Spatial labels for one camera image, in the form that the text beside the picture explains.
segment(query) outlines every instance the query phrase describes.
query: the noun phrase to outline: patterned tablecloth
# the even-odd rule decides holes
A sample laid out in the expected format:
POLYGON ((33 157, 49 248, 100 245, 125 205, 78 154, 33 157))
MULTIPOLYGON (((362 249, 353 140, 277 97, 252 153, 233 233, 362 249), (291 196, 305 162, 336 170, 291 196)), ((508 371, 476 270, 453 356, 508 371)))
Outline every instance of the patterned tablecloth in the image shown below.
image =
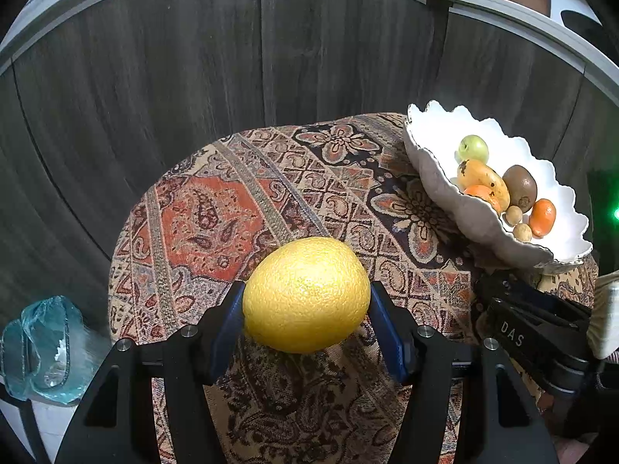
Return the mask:
MULTIPOLYGON (((109 276, 111 336, 159 341, 196 323, 234 279, 293 239, 330 235, 357 253, 397 305, 451 339, 476 341, 472 285, 492 256, 433 204, 404 151, 404 116, 263 128, 207 145, 133 208, 109 276)), ((590 304, 597 268, 536 280, 590 304)), ((288 355, 239 340, 205 388, 228 462, 386 462, 410 388, 385 370, 368 321, 342 343, 288 355)), ((456 446, 453 389, 441 463, 456 446)), ((174 462, 163 381, 153 381, 162 462, 174 462)))

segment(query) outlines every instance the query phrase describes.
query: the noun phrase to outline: fruit bowl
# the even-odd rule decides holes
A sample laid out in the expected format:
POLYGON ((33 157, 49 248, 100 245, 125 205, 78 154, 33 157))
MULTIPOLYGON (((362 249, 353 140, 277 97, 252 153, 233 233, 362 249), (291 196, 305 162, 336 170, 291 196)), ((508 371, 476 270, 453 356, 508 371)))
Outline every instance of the fruit bowl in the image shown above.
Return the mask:
MULTIPOLYGON (((422 112, 411 104, 404 146, 429 198, 454 218, 463 235, 491 248, 509 266, 567 272, 583 263, 593 248, 583 239, 589 219, 575 211, 574 190, 559 184, 553 164, 533 157, 527 141, 505 135, 496 120, 475 120, 463 106, 447 112, 438 102, 430 101, 422 112), (537 182, 537 198, 547 198, 556 206, 555 224, 548 235, 521 242, 488 202, 462 193, 456 181, 457 148, 463 137, 471 134, 486 142, 490 153, 487 165, 499 176, 512 165, 525 167, 537 182)), ((529 214, 524 214, 524 223, 529 214)))

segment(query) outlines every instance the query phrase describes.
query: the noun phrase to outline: green apple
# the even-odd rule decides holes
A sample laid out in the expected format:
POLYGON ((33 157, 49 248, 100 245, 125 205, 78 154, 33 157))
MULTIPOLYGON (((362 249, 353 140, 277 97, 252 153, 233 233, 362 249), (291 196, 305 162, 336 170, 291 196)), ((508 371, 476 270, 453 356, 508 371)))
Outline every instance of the green apple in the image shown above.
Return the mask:
POLYGON ((462 160, 479 160, 488 162, 488 145, 479 136, 469 134, 465 136, 458 146, 458 156, 462 160))

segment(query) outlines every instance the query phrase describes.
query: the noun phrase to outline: wood grain panel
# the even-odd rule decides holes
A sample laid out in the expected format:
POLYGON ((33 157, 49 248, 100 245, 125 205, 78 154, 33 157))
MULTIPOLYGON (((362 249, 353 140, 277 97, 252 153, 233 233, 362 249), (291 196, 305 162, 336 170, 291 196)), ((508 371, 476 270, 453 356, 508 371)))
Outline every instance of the wood grain panel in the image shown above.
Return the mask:
POLYGON ((262 0, 266 123, 405 113, 438 66, 444 30, 415 0, 262 0))
POLYGON ((450 13, 432 97, 445 109, 466 106, 523 136, 537 158, 552 159, 568 126, 583 76, 528 40, 450 13))
POLYGON ((42 298, 64 294, 107 329, 109 260, 41 165, 10 68, 0 77, 0 328, 42 298))
POLYGON ((556 178, 576 190, 576 210, 591 218, 589 171, 619 172, 619 107, 583 79, 574 113, 552 159, 556 178))
POLYGON ((108 255, 167 169, 264 125, 258 19, 258 0, 104 0, 19 57, 41 154, 108 255))

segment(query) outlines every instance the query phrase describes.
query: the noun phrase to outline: blue plastic bag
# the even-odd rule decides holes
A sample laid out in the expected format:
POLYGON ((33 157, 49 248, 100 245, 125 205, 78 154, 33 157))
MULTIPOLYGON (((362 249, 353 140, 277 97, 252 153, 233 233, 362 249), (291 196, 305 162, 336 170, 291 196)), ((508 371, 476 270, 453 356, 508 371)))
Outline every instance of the blue plastic bag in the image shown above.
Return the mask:
POLYGON ((84 326, 81 312, 66 297, 29 305, 2 334, 0 367, 7 391, 17 399, 35 393, 71 403, 82 397, 109 347, 109 340, 84 326))

